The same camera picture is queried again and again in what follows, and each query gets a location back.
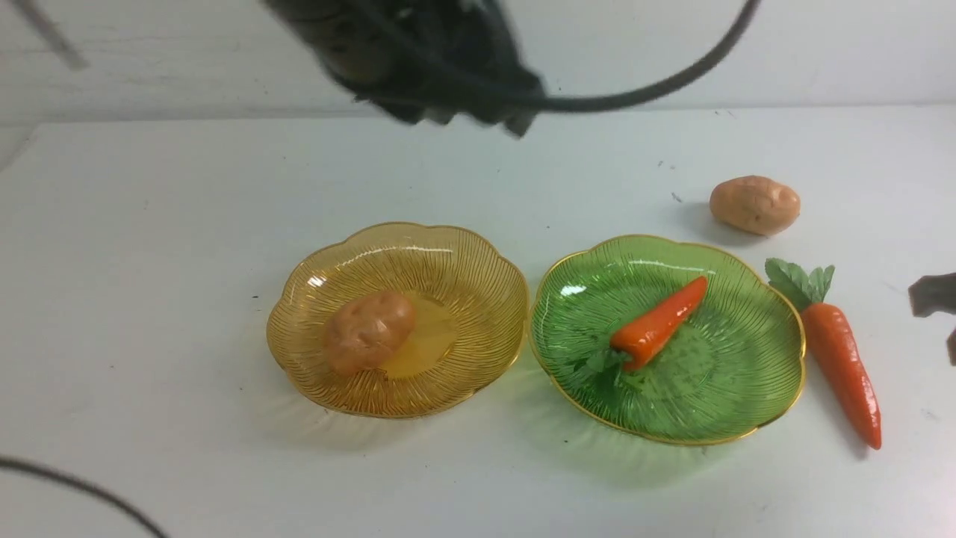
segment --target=orange carrot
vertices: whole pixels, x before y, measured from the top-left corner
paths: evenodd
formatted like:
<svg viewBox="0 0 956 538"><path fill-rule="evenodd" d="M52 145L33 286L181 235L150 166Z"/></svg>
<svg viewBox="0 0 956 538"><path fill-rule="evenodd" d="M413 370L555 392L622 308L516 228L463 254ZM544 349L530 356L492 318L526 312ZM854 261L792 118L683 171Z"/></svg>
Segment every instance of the orange carrot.
<svg viewBox="0 0 956 538"><path fill-rule="evenodd" d="M880 405L870 376L859 359L857 340L843 311L823 302L834 266L817 267L807 275L799 266L771 258L765 266L771 286L800 312L807 333L807 347L857 435L875 450L882 446Z"/></svg>
<svg viewBox="0 0 956 538"><path fill-rule="evenodd" d="M677 332L677 327L697 309L706 292L707 279L698 277L614 333L611 347L631 355L631 360L623 365L624 371L637 370L651 362Z"/></svg>

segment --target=brown potato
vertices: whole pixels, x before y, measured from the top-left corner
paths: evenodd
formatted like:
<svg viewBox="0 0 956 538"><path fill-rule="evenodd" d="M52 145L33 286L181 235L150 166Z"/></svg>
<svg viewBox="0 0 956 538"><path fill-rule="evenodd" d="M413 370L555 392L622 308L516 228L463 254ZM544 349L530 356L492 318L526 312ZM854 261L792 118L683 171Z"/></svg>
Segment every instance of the brown potato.
<svg viewBox="0 0 956 538"><path fill-rule="evenodd" d="M710 194L710 212L745 232L775 235L800 216L800 197L769 177L748 175L718 185Z"/></svg>
<svg viewBox="0 0 956 538"><path fill-rule="evenodd" d="M396 291L380 291L342 306L325 326L325 353L339 375L374 370L415 328L415 307Z"/></svg>

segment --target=white tabletop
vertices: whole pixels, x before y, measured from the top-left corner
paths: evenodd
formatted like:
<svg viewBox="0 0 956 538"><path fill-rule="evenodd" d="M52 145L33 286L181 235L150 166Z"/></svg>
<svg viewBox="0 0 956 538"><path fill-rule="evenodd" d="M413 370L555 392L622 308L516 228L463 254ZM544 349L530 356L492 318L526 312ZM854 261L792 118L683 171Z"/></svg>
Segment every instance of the white tabletop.
<svg viewBox="0 0 956 538"><path fill-rule="evenodd" d="M956 108L541 118L47 124L0 175L0 453L128 496L173 537L829 538L956 535L956 318L906 287L956 271ZM710 190L759 173L803 214L756 240ZM781 420L708 450L611 431L527 356L431 418L328 413L264 325L313 250L386 220L491 240L536 286L614 235L836 265L882 407L859 448L816 366ZM0 475L0 534L139 536Z"/></svg>

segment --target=plate rim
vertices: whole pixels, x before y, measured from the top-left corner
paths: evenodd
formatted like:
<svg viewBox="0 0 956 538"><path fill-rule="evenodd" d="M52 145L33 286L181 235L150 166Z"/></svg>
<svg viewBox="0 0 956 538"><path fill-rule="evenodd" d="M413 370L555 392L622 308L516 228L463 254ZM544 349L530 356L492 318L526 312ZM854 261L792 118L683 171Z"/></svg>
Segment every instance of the plate rim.
<svg viewBox="0 0 956 538"><path fill-rule="evenodd" d="M580 403L578 403L577 400L575 400L574 398L572 398L571 395L568 394L568 393L564 390L564 388L561 386L561 384L558 383L557 378L554 376L554 374L551 372L551 370L549 370L548 366L545 365L544 360L541 358L541 353L540 353L540 351L538 351L537 342L536 342L536 341L534 340L534 338L532 337L532 321L533 321L533 319L534 319L534 311L537 310L537 307L538 307L538 305L539 305L540 302L541 302L541 293L544 291L544 285L545 285L545 283L548 281L548 277L551 276L551 273L554 272L555 269L557 269L558 267L560 267L561 265L563 265L563 264L564 264L565 262L567 262L568 260L570 260L570 259L572 259L572 258L577 258L577 257L579 257L579 256L585 256L585 255L591 254L591 253L594 252L595 250L597 250L597 249L599 249L599 248L601 248L601 247L607 245L608 243L620 241L620 240L623 240L623 239L632 239L632 238L657 239L657 240L665 241L665 242L667 242L667 243L671 243L671 244L673 244L673 245L705 248L705 249L709 249L709 250L712 250L712 251L716 251L716 252L718 252L718 253L720 253L720 254L723 254L724 256L727 256L727 257L729 257L729 258L736 259L738 262L740 262L741 265L743 265L748 271L750 271L750 272L754 275L754 277L757 279L757 282L758 282L761 286L763 286L763 287L765 287L765 288L771 290L771 292L772 292L780 301L782 301L783 304L785 304L785 305L791 310L791 312L793 313L793 318L796 319L796 325L797 325L797 327L799 328L799 331L800 331L800 355L799 355L798 361L797 361L797 362L799 363L799 365L800 365L800 385L799 385L799 387L797 388L796 393L793 395L793 399L791 399L790 403L787 404L787 406L783 409L783 411L781 411L779 414L777 414L777 415L771 417L769 420L766 420L765 422L762 422L762 423L760 423L760 424L757 424L757 425L753 426L752 428L750 428L748 431L744 432L743 434L737 435L737 436L723 437L723 438L718 438L718 439L708 439L708 440L703 440L703 441L698 441L698 440L690 440L690 441L687 441L687 440L675 440L675 439L668 439L668 438L664 438L664 437L656 437L656 436L650 435L650 434L648 434L648 433L646 433L646 432L642 432L642 431L640 431L640 430L635 430L635 429L631 429L631 428L625 428L625 427L623 427L623 426L621 426L621 425L619 425L619 424L615 424L614 422L611 422L610 420L606 420L606 419L604 419L604 418L602 418L602 417L600 417L600 416L597 416L597 415L595 415L594 413L592 413L590 410L588 410L587 408L585 408L584 406L582 406ZM564 396L565 399L567 399L569 402L572 403L572 405L574 405L575 407L577 407L579 411L581 411L582 413L588 415L589 417L593 418L594 420L600 422L601 424L604 424L605 426L611 427L611 428L613 428L613 429L615 429L615 430L624 432L625 434L630 434L630 435L633 435L633 436L642 437L642 438L649 439L649 440L652 440L652 441L656 441L656 442L659 442L659 443L664 443L664 444L669 444L669 445L674 445L674 446L684 446L684 447L715 446L715 445L730 443L730 442L733 442L733 441L736 441L736 440L740 440L740 439L742 439L742 438L744 438L744 437L751 436L751 435L753 435L757 430L760 430L760 429L762 429L762 428L766 428L767 426L773 424L773 423L774 423L775 421L777 421L781 416L785 415L790 409L792 409L793 406L796 405L797 400L799 400L799 399L800 399L800 396L803 394L803 390L804 390L804 387L806 386L806 382L807 382L807 364L806 364L806 357L807 357L807 334L806 334L806 331L805 331L804 326L803 326L803 320L800 318L800 313L797 311L796 307L793 306L793 304L790 302L790 300L788 300L782 293L780 293L779 291L777 291L775 288L773 288L772 286L770 286L770 285L763 279L763 277L760 276L760 273L757 273L757 271L756 271L755 269L753 269L753 267L751 267L749 263L746 263L745 261L743 261L743 260L740 259L739 257L735 256L734 254L731 254L730 252L728 252L728 251L726 251L726 250L724 250L724 249L722 249L722 248L715 247L715 246L713 246L713 245L708 245L708 244L705 244L705 243L698 243L698 242L694 242L694 241L677 241L677 240L674 240L674 239L670 239L670 238L668 238L668 237L663 237L663 236L661 236L661 235L652 235L652 234L624 234L624 235L617 235L617 236L611 237L610 239L606 239L606 240L604 240L604 241L601 241L600 243L598 243L597 245L595 245L595 246L593 246L593 247L591 247L591 248L589 248L589 249L571 253L571 254L569 254L568 256L565 256L564 258L561 258L561 259L559 259L558 261L556 261L554 264L552 264L551 267L548 268L548 270L545 272L544 276L541 277L541 282L538 283L537 291L536 291L536 293L534 294L534 301L532 302L531 310L529 310L528 316L527 316L527 318L526 318L526 320L525 320L525 335L526 335L526 337L527 337L527 339L528 339L529 344L531 345L532 355L534 355L534 358L537 360L537 363L538 363L538 365L541 367L541 369L544 370L545 373L548 374L548 377L549 377L549 379L551 380L552 385L554 385L554 386L557 388L557 390L561 393L561 395Z"/></svg>
<svg viewBox="0 0 956 538"><path fill-rule="evenodd" d="M515 352L514 352L514 356L511 357L511 359L509 360L509 362L501 369L500 372L498 372L498 374L494 377L494 379L492 379L491 381L489 381L487 384L485 384L485 385L483 385L483 386L481 386L481 387L478 387L478 388L476 388L476 389L474 389L474 390L472 390L472 391L470 391L470 392L467 392L467 393L463 394L461 397L458 397L458 398L455 398L455 399L453 399L453 400L450 400L448 403L445 403L445 405L437 406L437 407L428 409L427 411L420 412L420 413L413 413L413 414L407 414L407 415L388 415L388 414L377 414L377 413L365 413L365 412L357 412L357 411L353 411L353 410L349 410L349 409L344 409L344 408L340 408L340 407L338 407L338 406L328 405L328 404L326 404L326 403L316 401L316 400L312 399L308 394L304 393L302 390L299 389L298 384L294 382L294 380L292 379L292 376L286 371L286 369L285 369L285 367L282 365L282 363L279 362L279 359L278 359L278 357L276 356L276 353L275 353L275 351L274 351L273 348L272 348L273 336L272 336L272 329L271 329L271 327L272 327L272 325L273 325L273 319L277 319L277 317L276 317L276 311L278 310L279 305L280 305L283 301L285 301L288 297L291 296L291 292L292 292L292 288L293 288L293 277L295 276L295 272L298 271L299 267L301 267L302 265L304 265L307 261L309 261L310 259L312 259L312 258L314 258L314 257L316 257L316 256L321 255L322 253L324 253L324 252L326 252L326 251L329 251L329 250L334 249L334 248L336 248L336 247L343 246L343 245L345 245L346 243L348 243L349 241L352 241L352 240L354 240L355 238L357 238L358 236L360 236L360 235L362 235L362 234L364 234L364 233L367 233L367 232L369 232L369 231L371 231L371 230L375 230L375 229L377 229L377 228L386 228L386 227L391 227L391 226L410 226L410 227L412 227L412 228L419 228L419 229L422 229L422 230L455 230L455 231L458 231L458 232L463 232L463 233L465 233L465 234L473 235L473 236L477 237L478 239L484 241L484 242L491 248L492 252L493 252L499 259L501 259L502 261L504 261L504 262L506 263L506 265L510 266L511 269L513 269L514 272L517 273L517 275L518 275L518 277L519 277L519 279L520 279L520 281L521 281L521 283L523 284L523 287L524 287L524 292L525 292L525 293L524 293L524 296L525 296L525 308L524 308L524 313L523 313L523 314L524 314L524 320L522 320L522 322L521 322L521 338L520 338L519 341L518 341L518 345L517 345L516 350L515 350ZM371 225L371 226L366 226L365 228L362 228L362 229L360 229L360 230L358 230L358 231L356 231L356 232L353 232L352 234L348 235L345 239L342 239L342 240L339 241L339 242L330 243L330 244L328 244L328 245L326 245L326 246L324 246L324 247L321 247L321 248L319 248L319 249L317 249L317 250L311 252L309 255L307 255L307 256L304 257L301 261L299 261L299 262L295 265L295 267L293 268L293 270L292 270L292 272L289 274L289 276L286 278L286 283L282 286L282 293L279 294L279 298L278 298L278 300L276 300L275 305L272 307L272 310L271 310L270 313L269 313L269 318L267 318L267 320L266 320L266 344L267 344L267 346L268 346L268 348L269 348L269 354L272 355L272 359L276 362L276 364L278 364L279 368L281 368L281 369L283 370L283 372L286 374L286 376L289 378L290 383L291 383L292 386L295 388L295 390L296 390L297 392L299 392L300 394L302 394L303 396L305 396L309 401L315 403L316 405L318 405L318 406L320 406L320 407L322 407L322 408L324 408L324 409L328 409L329 411L335 411L335 412L337 412L337 413L342 413L342 414L345 414L345 415L367 416L367 417L372 417L372 418L383 418L383 419L388 419L388 420L407 420L407 419L413 419L413 418L421 418L421 417L424 417L424 416L437 415L438 413L442 413L442 412L444 412L444 411L447 411L447 410L449 410L449 409L451 409L451 408L453 408L453 407L455 407L455 406L457 406L457 405L459 405L459 404L465 402L466 400L472 398L472 396L474 396L474 395L477 394L478 392L480 392L480 391L486 389L489 385L491 385L491 384L494 383L495 381L501 379L501 376L503 376L508 370L511 369L511 367L514 366L514 364L517 362L518 358L521 356L522 350L525 348L525 343L530 339L530 336L529 336L529 334L528 334L528 331L526 330L526 327L527 327L527 321L528 321L528 319L531 317L531 313L532 313L531 304L532 304L532 296L531 296L531 288L530 288L529 285L528 285L528 278L525 276L524 272L521 271L521 269L518 268L518 266L514 264L514 262L512 262L510 259L506 258L504 255L502 255L502 254L501 254L501 251L498 250L498 247L494 246L494 243L492 243L490 240L488 240L487 237L485 237L485 236L483 236L483 235L481 235L481 234L478 234L477 232L475 232L475 231L473 231L473 230L469 230L468 228L464 228L464 227L461 227L461 226L453 226L453 225L445 225L445 224L425 225L425 224L421 224L421 223L418 223L418 222L402 221L402 220L391 220L391 221L387 221L387 222L380 222L379 224L373 224L373 225Z"/></svg>

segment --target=black cable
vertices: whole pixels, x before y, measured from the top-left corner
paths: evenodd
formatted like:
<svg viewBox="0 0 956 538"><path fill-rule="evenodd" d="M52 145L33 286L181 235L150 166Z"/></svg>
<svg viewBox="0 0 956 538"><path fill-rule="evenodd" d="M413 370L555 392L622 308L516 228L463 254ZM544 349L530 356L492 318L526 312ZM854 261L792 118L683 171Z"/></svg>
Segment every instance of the black cable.
<svg viewBox="0 0 956 538"><path fill-rule="evenodd" d="M56 23L36 5L34 0L11 0L13 8L20 12L20 15L26 19L27 24L33 27L40 39L47 42L50 50L74 71L79 71L88 67L86 59L79 53L76 47L65 35L63 35Z"/></svg>
<svg viewBox="0 0 956 538"><path fill-rule="evenodd" d="M592 97L541 97L515 92L502 84L455 67L434 52L416 43L401 28L392 24L388 17L376 7L375 0L343 1L370 24L374 25L379 32L391 40L422 69L460 85L463 90L476 95L483 95L486 99L501 101L503 104L514 108L572 113L620 110L659 99L687 86L694 80L706 75L727 57L747 29L757 11L757 7L760 5L760 0L746 0L744 7L737 14L736 20L730 25L730 29L721 40L690 67L668 78L636 90L617 94Z"/></svg>
<svg viewBox="0 0 956 538"><path fill-rule="evenodd" d="M65 485L81 493L86 493L87 495L96 497L97 499L111 505L115 509L132 518L155 538L169 538L169 535L163 532L158 525L153 523L152 520L146 517L134 506L126 502L119 495L111 493L92 482L87 482L82 478L57 471L56 469L41 465L39 463L31 463L29 461L18 460L16 458L4 456L0 456L0 469L24 474L29 477L45 480L48 482L54 482L59 485Z"/></svg>

